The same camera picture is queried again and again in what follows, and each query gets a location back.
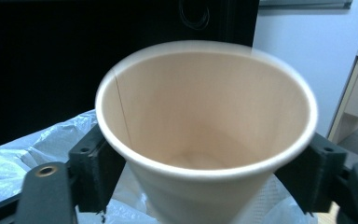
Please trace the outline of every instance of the black bracket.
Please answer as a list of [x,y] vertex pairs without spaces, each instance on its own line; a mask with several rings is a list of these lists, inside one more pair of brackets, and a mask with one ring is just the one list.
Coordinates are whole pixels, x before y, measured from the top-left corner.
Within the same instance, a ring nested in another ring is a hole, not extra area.
[[328,213],[340,207],[338,224],[358,224],[358,163],[345,167],[347,152],[319,134],[292,162],[275,175],[304,213]]
[[80,212],[105,212],[125,160],[98,125],[69,152],[69,161],[35,167],[23,183],[16,223],[77,223]]

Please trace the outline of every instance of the white cup exterior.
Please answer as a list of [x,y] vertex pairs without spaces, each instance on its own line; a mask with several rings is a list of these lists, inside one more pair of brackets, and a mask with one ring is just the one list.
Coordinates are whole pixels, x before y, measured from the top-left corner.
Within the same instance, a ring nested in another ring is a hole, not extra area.
[[162,223],[235,223],[317,123],[297,71],[213,41],[164,43],[123,59],[101,82],[96,114]]

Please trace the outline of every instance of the black background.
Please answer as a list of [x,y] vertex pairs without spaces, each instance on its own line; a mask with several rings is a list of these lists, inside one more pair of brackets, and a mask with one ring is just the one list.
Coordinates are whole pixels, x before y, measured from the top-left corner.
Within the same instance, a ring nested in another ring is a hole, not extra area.
[[[199,21],[198,30],[181,19]],[[0,145],[94,108],[119,60],[161,42],[252,46],[258,0],[0,2]]]

